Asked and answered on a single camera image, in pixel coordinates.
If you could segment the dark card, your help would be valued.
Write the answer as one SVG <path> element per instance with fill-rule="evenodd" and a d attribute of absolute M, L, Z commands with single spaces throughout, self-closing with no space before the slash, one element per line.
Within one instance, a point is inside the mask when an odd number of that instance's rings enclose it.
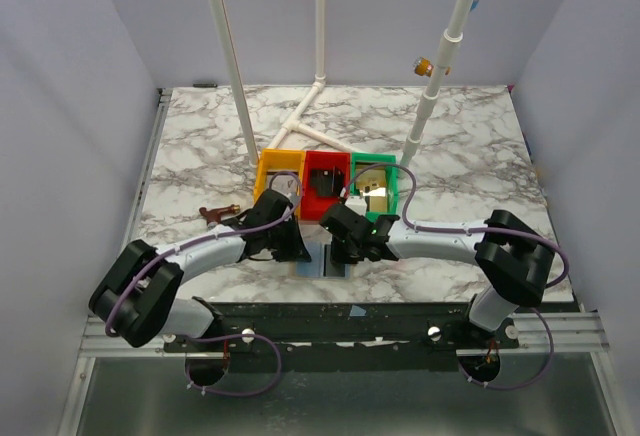
<path fill-rule="evenodd" d="M 312 169 L 310 186 L 317 198 L 339 197 L 344 187 L 345 173 L 337 166 L 332 169 Z"/>
<path fill-rule="evenodd" d="M 343 263 L 335 262 L 332 258 L 330 245 L 324 246 L 324 269 L 325 278 L 345 278 L 347 271 Z"/>

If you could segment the beige card holder wallet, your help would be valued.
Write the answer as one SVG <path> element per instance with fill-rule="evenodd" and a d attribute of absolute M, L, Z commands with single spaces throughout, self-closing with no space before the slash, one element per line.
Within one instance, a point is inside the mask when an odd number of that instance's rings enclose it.
<path fill-rule="evenodd" d="M 309 262 L 295 262 L 293 264 L 293 269 L 291 275 L 297 278 L 303 279 L 336 279 L 336 280 L 346 280 L 351 276 L 351 267 L 345 265 L 345 269 L 347 271 L 345 278 L 325 278 L 323 276 L 324 269 L 324 246 L 329 245 L 327 243 L 321 242 L 310 242 L 306 245 L 307 251 L 311 256 L 311 260 Z"/>

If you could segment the white striped card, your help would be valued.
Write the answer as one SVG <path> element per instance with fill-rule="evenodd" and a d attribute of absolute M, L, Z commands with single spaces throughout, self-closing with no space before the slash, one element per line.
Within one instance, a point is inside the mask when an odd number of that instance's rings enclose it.
<path fill-rule="evenodd" d="M 270 180 L 269 187 L 290 200 L 294 200 L 299 196 L 298 182 L 292 175 L 274 175 Z"/>

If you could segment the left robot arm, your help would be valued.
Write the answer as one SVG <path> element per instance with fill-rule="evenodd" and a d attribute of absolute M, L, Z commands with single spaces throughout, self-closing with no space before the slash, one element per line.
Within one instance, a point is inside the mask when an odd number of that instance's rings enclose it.
<path fill-rule="evenodd" d="M 264 251 L 275 262 L 309 262 L 295 207 L 280 192 L 265 190 L 257 202 L 201 236 L 165 246 L 128 243 L 90 297 L 89 310 L 108 337 L 138 348 L 161 335 L 199 339 L 213 334 L 219 314 L 200 297 L 180 299 L 186 282 Z"/>

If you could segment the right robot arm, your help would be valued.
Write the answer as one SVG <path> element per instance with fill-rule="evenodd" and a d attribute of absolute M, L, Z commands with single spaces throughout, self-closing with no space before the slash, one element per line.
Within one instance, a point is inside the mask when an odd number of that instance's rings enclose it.
<path fill-rule="evenodd" d="M 495 210 L 482 222 L 429 226 L 397 215 L 372 222 L 337 203 L 319 224 L 332 236 L 335 263 L 427 258 L 477 266 L 490 287 L 474 297 L 467 320 L 491 333 L 518 308 L 540 305 L 556 254 L 548 241 L 506 210 Z"/>

